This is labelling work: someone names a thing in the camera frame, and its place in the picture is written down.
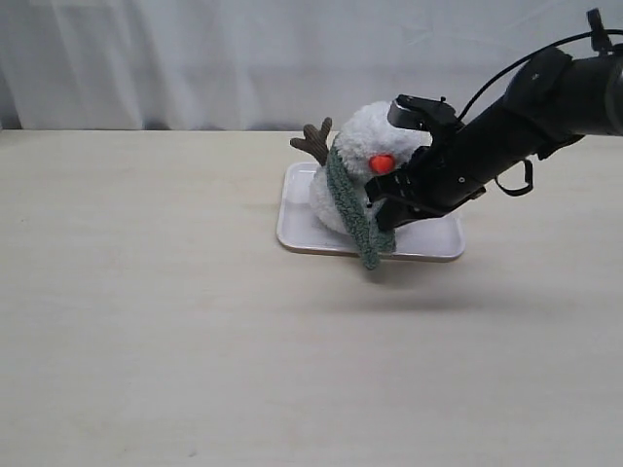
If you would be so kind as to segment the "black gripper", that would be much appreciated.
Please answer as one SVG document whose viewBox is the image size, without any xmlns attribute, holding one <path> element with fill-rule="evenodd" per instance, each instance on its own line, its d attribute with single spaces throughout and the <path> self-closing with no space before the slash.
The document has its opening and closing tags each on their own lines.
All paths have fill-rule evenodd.
<svg viewBox="0 0 623 467">
<path fill-rule="evenodd" d="M 456 131 L 431 134 L 408 162 L 365 186 L 367 198 L 381 204 L 375 214 L 388 232 L 457 210 L 486 192 L 512 166 L 524 166 L 525 185 L 503 193 L 513 198 L 531 191 L 531 131 L 502 109 L 488 109 Z"/>
</svg>

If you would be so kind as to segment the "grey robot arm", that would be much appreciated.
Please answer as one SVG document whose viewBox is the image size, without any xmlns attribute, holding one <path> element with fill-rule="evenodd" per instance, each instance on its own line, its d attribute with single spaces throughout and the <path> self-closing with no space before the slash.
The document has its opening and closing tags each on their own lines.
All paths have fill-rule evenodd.
<svg viewBox="0 0 623 467">
<path fill-rule="evenodd" d="M 533 187 L 531 155 L 545 160 L 586 135 L 621 135 L 622 56 L 574 59 L 548 48 L 467 124 L 443 100 L 406 94 L 391 102 L 387 120 L 427 131 L 432 142 L 366 184 L 367 198 L 382 205 L 376 221 L 383 232 L 459 209 L 518 163 L 525 167 L 526 185 L 508 194 L 525 195 Z"/>
</svg>

